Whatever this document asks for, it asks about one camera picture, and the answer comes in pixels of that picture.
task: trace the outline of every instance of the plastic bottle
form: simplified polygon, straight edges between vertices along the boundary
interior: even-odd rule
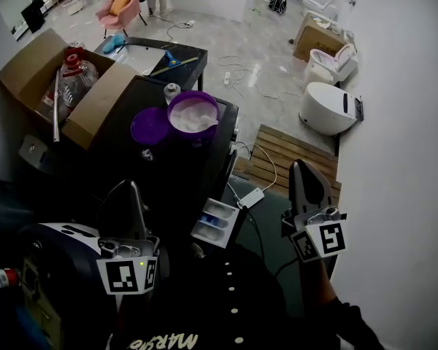
[[[81,60],[81,57],[81,47],[67,50],[60,71],[59,95],[70,109],[79,104],[99,79],[96,67],[89,61]]]
[[[20,271],[15,268],[0,268],[0,289],[19,285],[20,275]]]
[[[169,83],[164,88],[164,95],[166,96],[167,105],[171,103],[175,96],[179,95],[181,92],[180,86],[175,83]]]

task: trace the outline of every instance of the black cable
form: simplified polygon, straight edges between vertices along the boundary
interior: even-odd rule
[[[281,265],[281,266],[277,269],[276,273],[274,274],[274,277],[277,277],[277,275],[279,275],[279,274],[282,272],[282,270],[283,270],[284,268],[286,268],[286,267],[288,267],[288,266],[290,266],[290,265],[293,265],[293,264],[294,264],[295,262],[297,262],[298,260],[299,260],[299,257],[292,259],[290,262],[287,262],[287,263],[284,264],[284,265]]]
[[[160,18],[160,17],[157,17],[156,15],[153,15],[153,17],[154,18],[157,18],[158,20],[162,20],[162,21],[164,21],[164,22],[169,22],[169,23],[173,23],[174,25],[173,26],[171,26],[171,27],[169,27],[168,29],[167,29],[167,36],[170,38],[170,40],[169,40],[169,43],[172,41],[172,40],[174,40],[174,37],[171,35],[171,34],[169,34],[169,31],[172,29],[172,28],[192,28],[193,26],[187,26],[187,23],[185,22],[185,23],[175,23],[174,21],[171,21],[171,20],[164,20],[163,18]]]
[[[248,211],[248,214],[250,215],[250,218],[253,221],[253,226],[255,227],[255,231],[258,234],[258,238],[260,239],[260,248],[261,248],[261,258],[263,259],[263,263],[266,264],[265,259],[264,259],[264,248],[263,248],[263,239],[261,238],[261,233],[260,230],[258,228],[258,223],[255,220],[255,217],[251,214],[251,211],[248,207],[245,207]]]

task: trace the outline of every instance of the black table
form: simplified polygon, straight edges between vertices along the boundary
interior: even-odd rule
[[[103,48],[111,39],[107,37],[101,45],[95,50],[96,53],[104,55]],[[145,38],[126,37],[127,45],[139,45],[140,47],[151,47],[163,50],[168,50],[178,61],[189,60],[193,57],[198,57],[197,61],[179,66],[176,69],[168,70],[165,73],[156,75],[153,79],[160,80],[165,83],[177,83],[184,90],[191,90],[198,81],[198,90],[203,90],[203,70],[207,65],[207,50],[202,50],[196,47],[190,47],[183,44],[175,44],[162,42],[160,40],[152,40]],[[169,65],[167,58],[162,58],[152,73],[157,70],[166,68]]]
[[[93,140],[88,171],[100,198],[123,179],[133,179],[150,209],[147,226],[164,243],[185,246],[206,199],[220,199],[226,186],[238,107],[216,98],[219,124],[203,147],[193,148],[174,130],[156,145],[141,145],[131,136],[131,122],[143,109],[167,108],[165,85],[147,77],[132,79]]]

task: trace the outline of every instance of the white cable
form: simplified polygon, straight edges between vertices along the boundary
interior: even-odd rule
[[[248,151],[248,159],[251,159],[251,151],[250,151],[250,149],[249,149],[248,147],[253,147],[253,146],[254,146],[254,147],[257,147],[257,148],[261,149],[261,151],[265,154],[265,156],[267,156],[269,162],[272,164],[272,167],[274,168],[274,181],[273,181],[270,185],[268,185],[266,188],[264,188],[263,190],[261,190],[261,192],[264,193],[265,190],[268,190],[268,189],[269,189],[270,187],[272,187],[272,186],[276,183],[276,181],[277,181],[277,170],[276,170],[276,165],[274,164],[274,162],[272,162],[272,159],[268,156],[268,153],[266,153],[266,152],[264,151],[264,149],[263,149],[262,147],[260,147],[259,145],[257,145],[257,144],[246,144],[246,143],[244,143],[243,141],[235,141],[234,144],[242,144],[242,146],[237,150],[237,154],[238,154],[238,152],[239,152],[242,148],[246,148],[246,149],[247,149],[247,151]],[[231,189],[231,191],[233,192],[236,201],[237,201],[237,202],[240,202],[240,201],[241,201],[241,198],[237,195],[237,192],[235,192],[234,188],[232,188],[232,186],[231,186],[228,182],[227,182],[227,185],[228,185],[228,187]]]
[[[240,66],[240,69],[232,70],[232,74],[235,74],[236,72],[240,71],[240,75],[237,75],[236,78],[231,77],[231,79],[229,81],[229,86],[227,86],[227,85],[225,85],[225,86],[227,88],[235,89],[235,91],[237,91],[241,95],[241,97],[243,97],[244,99],[245,99],[245,96],[243,95],[243,93],[240,92],[237,89],[237,87],[235,87],[235,85],[239,85],[242,83],[244,71],[249,71],[251,74],[256,75],[255,87],[263,97],[278,99],[280,96],[283,95],[283,93],[287,93],[288,95],[294,95],[294,96],[297,96],[298,98],[301,98],[301,96],[298,93],[288,92],[286,90],[282,91],[278,96],[265,95],[263,92],[261,92],[260,87],[258,86],[258,74],[259,74],[258,72],[254,72],[253,70],[250,70],[248,67],[246,67],[245,65],[242,65],[241,63],[220,63],[220,60],[222,60],[223,58],[238,58],[240,60],[242,60],[242,59],[238,55],[224,55],[223,57],[218,58],[218,65],[219,66]]]

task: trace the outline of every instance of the purple lid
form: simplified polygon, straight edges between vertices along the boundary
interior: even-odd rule
[[[159,108],[142,110],[131,123],[131,135],[140,144],[154,145],[169,132],[167,111]]]

